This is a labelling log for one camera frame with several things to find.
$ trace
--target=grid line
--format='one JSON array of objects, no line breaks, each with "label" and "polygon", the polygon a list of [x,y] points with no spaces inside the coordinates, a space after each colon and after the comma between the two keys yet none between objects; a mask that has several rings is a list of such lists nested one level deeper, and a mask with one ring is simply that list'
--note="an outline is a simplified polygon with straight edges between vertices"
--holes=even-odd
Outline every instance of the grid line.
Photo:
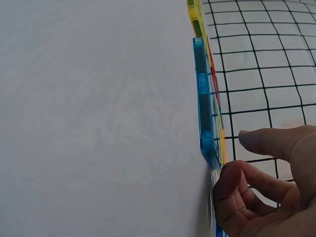
[{"label": "grid line", "polygon": [[[302,24],[302,25],[315,25],[315,23],[312,22],[285,22],[285,21],[278,21],[278,22],[262,22],[262,21],[254,21],[254,22],[225,22],[225,23],[216,23],[218,26],[225,26],[225,25],[240,25],[240,24],[285,24],[285,25],[296,25],[296,24]],[[215,26],[215,24],[207,24],[206,26]]]},{"label": "grid line", "polygon": [[234,54],[234,53],[251,53],[251,52],[273,52],[273,51],[308,51],[316,50],[316,48],[305,49],[305,48],[291,48],[291,49],[257,49],[253,50],[244,50],[244,51],[232,51],[232,52],[222,52],[222,53],[213,53],[213,55],[220,55],[220,54]]},{"label": "grid line", "polygon": [[269,108],[269,109],[242,110],[242,111],[228,112],[228,113],[222,113],[222,114],[223,114],[223,115],[235,115],[235,114],[243,114],[243,113],[250,113],[250,112],[259,112],[259,111],[267,111],[267,110],[279,110],[279,109],[289,109],[289,108],[300,108],[300,107],[307,107],[307,106],[313,106],[313,105],[316,105],[316,103],[303,104],[303,105],[289,105],[289,106],[272,107],[272,108]]},{"label": "grid line", "polygon": [[[238,3],[237,0],[235,0],[237,6],[238,6],[238,9],[239,11],[241,11],[241,8],[240,8],[240,5]],[[253,44],[253,40],[251,38],[251,34],[250,34],[250,31],[249,31],[249,28],[246,24],[246,21],[245,21],[245,18],[244,18],[244,15],[241,13],[241,17],[242,17],[242,20],[245,24],[245,27],[246,27],[246,30],[248,32],[248,36],[249,36],[249,39],[250,39],[250,43],[251,43],[251,47],[253,49],[253,53],[255,55],[255,59],[256,59],[256,64],[258,67],[260,67],[259,65],[259,61],[258,61],[258,57],[257,57],[257,54],[255,52],[255,47],[254,47],[254,44]],[[271,112],[270,112],[270,107],[269,107],[269,100],[268,100],[268,96],[267,96],[267,92],[266,92],[266,89],[265,89],[265,84],[264,84],[264,81],[263,81],[263,78],[262,78],[262,73],[261,73],[261,70],[259,70],[259,76],[260,76],[260,79],[261,79],[261,83],[262,83],[262,87],[263,87],[263,92],[264,92],[264,95],[265,95],[265,99],[266,99],[266,103],[267,103],[267,107],[268,107],[268,117],[269,117],[269,124],[270,124],[270,127],[272,127],[272,120],[271,120]],[[277,171],[277,159],[274,158],[274,162],[275,162],[275,172],[276,172],[276,178],[278,178],[278,171]]]},{"label": "grid line", "polygon": [[[270,12],[289,12],[288,10],[269,10]],[[217,13],[243,13],[243,12],[267,12],[266,10],[241,10],[241,11],[216,11],[213,14]],[[292,11],[295,13],[306,13],[305,11]]]},{"label": "grid line", "polygon": [[[224,3],[224,2],[235,2],[235,0],[225,0],[225,1],[213,1],[213,2],[211,2],[211,3]],[[313,3],[308,3],[308,2],[301,2],[300,1],[300,3],[303,3],[303,4],[305,4],[305,5],[311,5],[311,6],[315,6],[315,4],[313,4]]]},{"label": "grid line", "polygon": [[[316,83],[308,83],[308,84],[301,84],[301,85],[276,85],[276,86],[266,86],[265,89],[273,89],[273,88],[288,88],[288,87],[300,87],[300,86],[311,86],[316,85]],[[264,89],[263,87],[253,87],[253,88],[246,88],[246,89],[238,89],[238,90],[220,90],[218,93],[231,93],[231,92],[243,92],[243,91],[250,91],[250,90],[261,90]]]},{"label": "grid line", "polygon": [[[313,65],[292,65],[293,68],[314,68]],[[274,69],[274,68],[288,68],[288,66],[275,66],[275,67],[256,67],[256,68],[240,68],[240,69],[234,69],[229,71],[216,71],[217,73],[233,73],[233,72],[240,72],[240,71],[248,71],[248,70],[255,70],[255,69]]]},{"label": "grid line", "polygon": [[[217,36],[217,37],[210,37],[209,39],[210,40],[215,40],[215,39],[220,39],[220,38],[230,38],[230,37],[238,37],[238,36],[248,36],[248,34],[229,35],[229,36]],[[251,34],[251,36],[276,36],[276,34]],[[300,34],[279,34],[279,36],[302,36],[302,35],[300,35]],[[305,37],[316,38],[316,36],[312,36],[312,35],[304,35],[304,36]]]}]

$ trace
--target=white surface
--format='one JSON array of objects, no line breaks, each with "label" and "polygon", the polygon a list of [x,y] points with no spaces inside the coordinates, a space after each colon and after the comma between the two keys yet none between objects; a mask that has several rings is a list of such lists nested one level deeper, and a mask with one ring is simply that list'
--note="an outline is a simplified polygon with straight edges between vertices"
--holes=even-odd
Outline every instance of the white surface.
[{"label": "white surface", "polygon": [[1,1],[0,32],[0,236],[203,236],[185,1]]}]

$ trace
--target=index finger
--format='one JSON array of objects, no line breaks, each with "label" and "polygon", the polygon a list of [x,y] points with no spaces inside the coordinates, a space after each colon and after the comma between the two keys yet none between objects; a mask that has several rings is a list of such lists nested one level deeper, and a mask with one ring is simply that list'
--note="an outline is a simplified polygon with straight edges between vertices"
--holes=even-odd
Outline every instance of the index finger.
[{"label": "index finger", "polygon": [[239,141],[250,152],[290,162],[303,202],[308,205],[316,199],[316,127],[305,125],[241,132]]},{"label": "index finger", "polygon": [[295,145],[313,132],[316,132],[314,126],[290,129],[263,128],[252,132],[241,131],[239,141],[250,152],[273,156],[289,162]]}]

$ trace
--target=blue plastic piece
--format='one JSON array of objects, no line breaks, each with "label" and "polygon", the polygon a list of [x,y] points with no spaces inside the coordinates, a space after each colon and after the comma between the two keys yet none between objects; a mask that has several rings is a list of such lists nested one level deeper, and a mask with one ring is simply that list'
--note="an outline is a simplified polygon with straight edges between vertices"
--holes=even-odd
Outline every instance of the blue plastic piece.
[{"label": "blue plastic piece", "polygon": [[194,57],[196,62],[198,118],[201,152],[213,170],[220,170],[219,124],[217,122],[216,94],[205,54],[203,38],[194,38]]}]

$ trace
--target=finger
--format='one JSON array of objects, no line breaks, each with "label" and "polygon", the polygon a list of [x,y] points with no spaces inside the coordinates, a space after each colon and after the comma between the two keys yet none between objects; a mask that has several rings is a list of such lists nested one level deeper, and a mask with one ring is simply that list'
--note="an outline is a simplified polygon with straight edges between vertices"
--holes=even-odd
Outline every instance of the finger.
[{"label": "finger", "polygon": [[236,165],[242,169],[249,185],[258,190],[266,198],[277,203],[281,203],[287,192],[295,186],[295,184],[276,179],[245,161],[237,160]]},{"label": "finger", "polygon": [[290,162],[293,178],[302,201],[316,201],[316,127],[260,129],[239,134],[240,143],[249,151]]},{"label": "finger", "polygon": [[314,126],[290,129],[263,128],[252,132],[240,132],[239,141],[250,152],[289,161],[297,142],[313,132],[316,132]]},{"label": "finger", "polygon": [[241,179],[238,186],[238,191],[240,196],[245,203],[248,210],[254,212],[258,216],[265,216],[270,213],[276,212],[276,208],[266,205],[263,203],[257,195],[250,189],[248,186],[247,180],[245,178],[244,172],[241,173]]},{"label": "finger", "polygon": [[249,222],[245,205],[236,202],[237,187],[241,178],[241,170],[226,164],[220,178],[214,186],[213,200],[216,219],[225,233],[230,237],[238,237]]}]

